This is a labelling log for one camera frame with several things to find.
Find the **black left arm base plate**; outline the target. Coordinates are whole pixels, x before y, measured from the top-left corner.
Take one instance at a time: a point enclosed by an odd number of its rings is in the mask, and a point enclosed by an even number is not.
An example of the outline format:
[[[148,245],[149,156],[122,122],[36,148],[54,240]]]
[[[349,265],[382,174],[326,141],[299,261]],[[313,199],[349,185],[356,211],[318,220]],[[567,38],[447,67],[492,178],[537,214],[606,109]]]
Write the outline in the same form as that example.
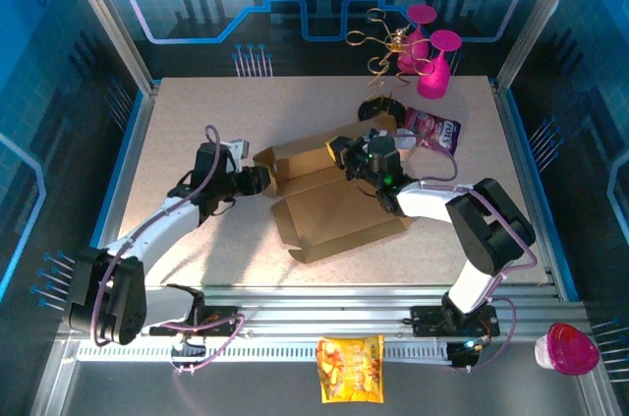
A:
[[[235,306],[195,307],[182,321],[166,322],[162,326],[194,337],[227,337],[236,330],[241,318]]]

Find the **aluminium frame post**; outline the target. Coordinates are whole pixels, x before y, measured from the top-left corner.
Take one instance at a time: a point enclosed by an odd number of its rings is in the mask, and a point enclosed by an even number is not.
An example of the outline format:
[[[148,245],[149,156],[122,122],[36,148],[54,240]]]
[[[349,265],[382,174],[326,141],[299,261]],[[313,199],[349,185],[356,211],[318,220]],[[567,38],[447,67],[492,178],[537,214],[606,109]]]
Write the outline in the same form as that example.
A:
[[[152,77],[114,4],[111,0],[87,2],[140,91],[152,95]]]
[[[510,88],[560,0],[537,0],[496,77],[496,90]]]

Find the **pink plastic cup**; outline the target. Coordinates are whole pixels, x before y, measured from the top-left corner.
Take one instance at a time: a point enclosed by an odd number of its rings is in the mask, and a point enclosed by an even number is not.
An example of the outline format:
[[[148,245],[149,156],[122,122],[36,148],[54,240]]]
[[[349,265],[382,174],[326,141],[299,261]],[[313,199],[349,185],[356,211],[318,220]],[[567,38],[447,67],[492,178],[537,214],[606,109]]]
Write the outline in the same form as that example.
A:
[[[600,362],[600,353],[593,342],[565,323],[553,324],[536,341],[534,355],[540,367],[565,376],[586,375]]]

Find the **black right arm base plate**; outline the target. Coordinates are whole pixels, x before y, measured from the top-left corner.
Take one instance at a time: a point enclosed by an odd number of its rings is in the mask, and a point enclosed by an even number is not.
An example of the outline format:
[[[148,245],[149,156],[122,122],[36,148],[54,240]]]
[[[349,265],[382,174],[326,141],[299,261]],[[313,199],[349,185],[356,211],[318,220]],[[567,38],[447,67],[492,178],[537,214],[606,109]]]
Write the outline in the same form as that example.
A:
[[[496,310],[490,305],[469,314],[443,306],[415,306],[410,309],[406,323],[415,337],[500,336]]]

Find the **yellow chips bag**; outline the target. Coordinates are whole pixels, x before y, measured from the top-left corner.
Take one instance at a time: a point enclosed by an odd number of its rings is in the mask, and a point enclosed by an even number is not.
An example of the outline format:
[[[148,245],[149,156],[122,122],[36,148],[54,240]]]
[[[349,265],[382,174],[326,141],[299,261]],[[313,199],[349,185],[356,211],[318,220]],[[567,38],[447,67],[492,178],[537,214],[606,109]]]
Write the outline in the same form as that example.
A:
[[[384,402],[384,338],[321,337],[316,346],[321,402]]]

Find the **purple snack packet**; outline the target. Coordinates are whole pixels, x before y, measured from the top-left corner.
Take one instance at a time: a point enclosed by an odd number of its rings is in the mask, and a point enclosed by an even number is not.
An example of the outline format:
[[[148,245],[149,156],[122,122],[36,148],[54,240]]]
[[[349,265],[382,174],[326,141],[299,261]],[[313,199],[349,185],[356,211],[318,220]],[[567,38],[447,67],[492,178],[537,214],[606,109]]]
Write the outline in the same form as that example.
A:
[[[420,147],[446,150],[453,155],[458,146],[462,125],[456,120],[409,107],[403,127],[416,135]]]

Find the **brown cardboard paper box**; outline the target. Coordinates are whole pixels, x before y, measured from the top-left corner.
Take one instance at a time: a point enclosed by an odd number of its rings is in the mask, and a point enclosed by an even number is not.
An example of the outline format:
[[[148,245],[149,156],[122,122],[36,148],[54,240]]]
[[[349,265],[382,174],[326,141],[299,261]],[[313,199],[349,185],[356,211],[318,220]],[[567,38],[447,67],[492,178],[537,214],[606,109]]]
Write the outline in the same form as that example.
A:
[[[269,170],[269,196],[282,242],[302,264],[402,233],[409,218],[395,216],[370,198],[367,182],[352,183],[332,160],[326,143],[338,136],[356,139],[371,128],[397,131],[391,115],[380,115],[315,136],[269,147],[254,155]]]

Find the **aluminium front rail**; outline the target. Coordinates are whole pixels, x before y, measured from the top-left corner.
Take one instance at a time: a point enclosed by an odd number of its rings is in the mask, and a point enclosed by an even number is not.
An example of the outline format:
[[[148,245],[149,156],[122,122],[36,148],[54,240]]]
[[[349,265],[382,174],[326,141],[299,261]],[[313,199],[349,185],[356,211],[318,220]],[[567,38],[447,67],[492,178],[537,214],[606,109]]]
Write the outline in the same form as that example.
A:
[[[382,334],[410,340],[404,325],[410,311],[438,306],[446,289],[424,285],[207,286],[208,307],[232,306],[245,317],[243,338],[312,340],[322,335]],[[532,342],[551,325],[566,323],[590,332],[585,306],[564,300],[551,284],[505,284],[493,294],[501,332],[512,330],[517,342]]]

